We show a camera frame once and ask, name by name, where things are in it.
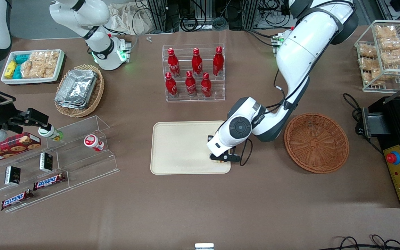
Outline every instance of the metal wire rack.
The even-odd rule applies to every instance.
[[[372,24],[365,30],[365,32],[356,41],[354,46],[357,49],[357,57],[360,61],[362,58],[360,54],[360,46],[362,44],[373,45],[376,48],[376,53],[379,62],[379,69],[381,73],[370,81],[362,81],[362,90],[365,92],[382,92],[382,93],[396,93],[400,90],[400,64],[397,65],[385,65],[381,60],[381,53],[384,51],[380,46],[378,46],[378,38],[374,32],[375,25],[389,26],[393,25],[396,29],[397,35],[400,36],[400,21],[390,21],[390,20],[375,20]],[[360,66],[360,73],[363,74],[367,71],[363,70]],[[379,81],[378,79],[391,78],[385,81]]]

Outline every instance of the blue package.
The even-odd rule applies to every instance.
[[[12,79],[22,79],[23,76],[21,75],[21,65],[18,65],[13,72]]]
[[[27,61],[29,59],[29,57],[30,57],[29,54],[17,55],[15,57],[15,62],[16,62],[16,64],[22,64],[23,62]]]

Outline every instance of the red switch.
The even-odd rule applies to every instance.
[[[400,163],[400,155],[396,151],[392,151],[392,152],[388,153],[385,156],[385,159],[387,160],[387,162],[394,164],[394,165],[398,165]]]

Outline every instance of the wicker basket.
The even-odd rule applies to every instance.
[[[92,96],[89,101],[89,106],[87,108],[85,108],[85,109],[70,109],[70,108],[65,108],[65,107],[59,106],[57,103],[55,103],[55,106],[57,107],[58,111],[61,114],[67,115],[70,117],[74,117],[74,118],[79,118],[79,117],[84,117],[84,116],[89,115],[90,113],[92,113],[95,110],[95,108],[97,108],[98,104],[100,103],[101,96],[103,95],[103,90],[105,89],[105,81],[103,79],[103,76],[101,75],[100,70],[98,68],[96,68],[95,66],[80,65],[80,66],[74,67],[73,69],[82,69],[82,70],[89,69],[89,70],[92,70],[93,72],[96,72],[98,75],[97,82],[93,89]],[[57,93],[59,92],[60,87],[63,84],[62,82],[67,77],[69,72],[70,72],[70,70],[66,73],[65,76],[62,77],[60,84],[58,86],[58,89],[57,89]]]
[[[294,117],[285,131],[285,146],[302,168],[325,174],[338,170],[347,161],[348,138],[343,129],[322,114]]]

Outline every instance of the white cloth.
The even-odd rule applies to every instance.
[[[139,10],[147,5],[146,0],[143,1],[130,1],[128,3],[111,3],[108,5],[111,13],[110,27],[111,30],[122,31],[131,35],[146,34],[154,30],[154,24],[151,19],[151,12],[149,9]],[[134,18],[134,28],[132,29],[132,18],[139,10]]]

